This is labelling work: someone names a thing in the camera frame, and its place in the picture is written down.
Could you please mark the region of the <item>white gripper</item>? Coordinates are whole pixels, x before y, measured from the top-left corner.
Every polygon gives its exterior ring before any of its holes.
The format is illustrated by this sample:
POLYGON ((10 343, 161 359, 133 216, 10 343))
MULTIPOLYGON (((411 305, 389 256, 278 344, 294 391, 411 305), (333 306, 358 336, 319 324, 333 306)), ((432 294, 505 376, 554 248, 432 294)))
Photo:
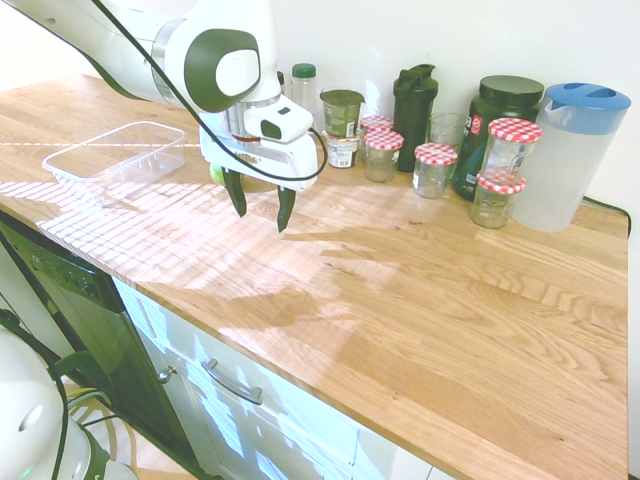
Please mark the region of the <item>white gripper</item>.
POLYGON ((243 217, 247 212, 241 174, 279 185, 276 221, 278 231, 283 232, 293 212, 296 191, 304 191, 316 182, 318 153, 311 134, 306 133, 289 143, 260 139, 240 144, 222 127, 210 126, 210 129, 222 145, 241 159, 230 156, 199 128, 202 155, 209 163, 223 167, 225 187, 237 214, 243 217))

